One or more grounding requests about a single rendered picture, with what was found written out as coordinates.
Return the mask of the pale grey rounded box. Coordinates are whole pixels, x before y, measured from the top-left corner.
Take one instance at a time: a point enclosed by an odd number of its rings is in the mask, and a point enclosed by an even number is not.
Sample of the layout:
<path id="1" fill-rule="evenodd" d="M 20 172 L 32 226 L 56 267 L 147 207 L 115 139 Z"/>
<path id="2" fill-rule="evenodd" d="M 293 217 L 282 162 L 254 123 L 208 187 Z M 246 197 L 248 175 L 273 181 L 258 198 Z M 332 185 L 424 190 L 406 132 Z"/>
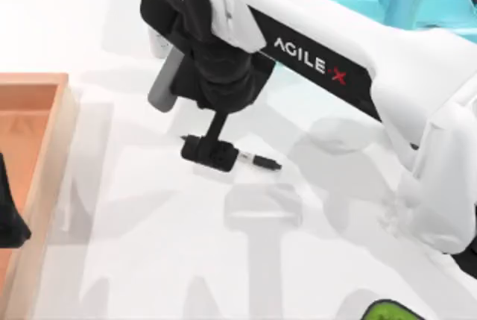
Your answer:
<path id="1" fill-rule="evenodd" d="M 177 96 L 172 93 L 171 87 L 182 61 L 183 53 L 173 48 L 165 59 L 148 93 L 149 104 L 162 113 L 171 111 L 177 100 Z"/>

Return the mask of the green and black object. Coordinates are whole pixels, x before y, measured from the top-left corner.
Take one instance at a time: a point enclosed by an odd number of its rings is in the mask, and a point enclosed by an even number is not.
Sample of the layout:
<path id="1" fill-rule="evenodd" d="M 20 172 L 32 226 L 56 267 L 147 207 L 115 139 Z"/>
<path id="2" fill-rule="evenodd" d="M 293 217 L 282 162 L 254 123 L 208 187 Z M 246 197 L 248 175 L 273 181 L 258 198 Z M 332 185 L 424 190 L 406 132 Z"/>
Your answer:
<path id="1" fill-rule="evenodd" d="M 374 301 L 365 311 L 361 320 L 425 320 L 422 316 L 392 300 Z"/>

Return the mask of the shallow salmon-coloured box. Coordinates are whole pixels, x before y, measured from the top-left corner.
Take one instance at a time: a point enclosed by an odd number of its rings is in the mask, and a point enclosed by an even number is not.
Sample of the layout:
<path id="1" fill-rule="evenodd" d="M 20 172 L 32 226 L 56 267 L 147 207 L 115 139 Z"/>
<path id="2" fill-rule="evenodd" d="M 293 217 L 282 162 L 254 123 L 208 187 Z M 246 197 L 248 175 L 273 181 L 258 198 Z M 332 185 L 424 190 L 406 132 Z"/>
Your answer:
<path id="1" fill-rule="evenodd" d="M 0 250 L 0 320 L 31 318 L 77 114 L 66 73 L 0 72 L 0 152 L 32 232 L 20 249 Z"/>

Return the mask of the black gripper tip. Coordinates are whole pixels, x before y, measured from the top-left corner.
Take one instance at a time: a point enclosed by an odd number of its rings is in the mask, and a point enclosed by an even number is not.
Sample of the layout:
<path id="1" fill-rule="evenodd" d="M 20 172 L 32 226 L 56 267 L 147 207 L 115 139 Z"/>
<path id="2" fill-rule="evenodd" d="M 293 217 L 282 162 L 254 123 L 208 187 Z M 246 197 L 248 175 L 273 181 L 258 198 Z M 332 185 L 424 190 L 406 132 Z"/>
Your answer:
<path id="1" fill-rule="evenodd" d="M 0 248 L 21 248 L 30 238 L 31 230 L 14 203 L 4 156 L 0 152 Z"/>

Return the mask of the black and white marker pen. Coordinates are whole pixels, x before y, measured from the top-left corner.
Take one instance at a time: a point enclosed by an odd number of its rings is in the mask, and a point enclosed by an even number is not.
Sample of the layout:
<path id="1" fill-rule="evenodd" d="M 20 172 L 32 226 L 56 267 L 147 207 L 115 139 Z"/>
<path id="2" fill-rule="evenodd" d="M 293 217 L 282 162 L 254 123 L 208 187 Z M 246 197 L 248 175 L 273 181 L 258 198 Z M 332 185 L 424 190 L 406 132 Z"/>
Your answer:
<path id="1" fill-rule="evenodd" d="M 254 166 L 269 171 L 279 171 L 282 168 L 281 164 L 271 158 L 263 157 L 257 154 L 250 154 L 247 152 L 240 151 L 239 149 L 238 151 L 239 153 L 237 160 L 243 160 L 249 164 L 253 164 Z"/>

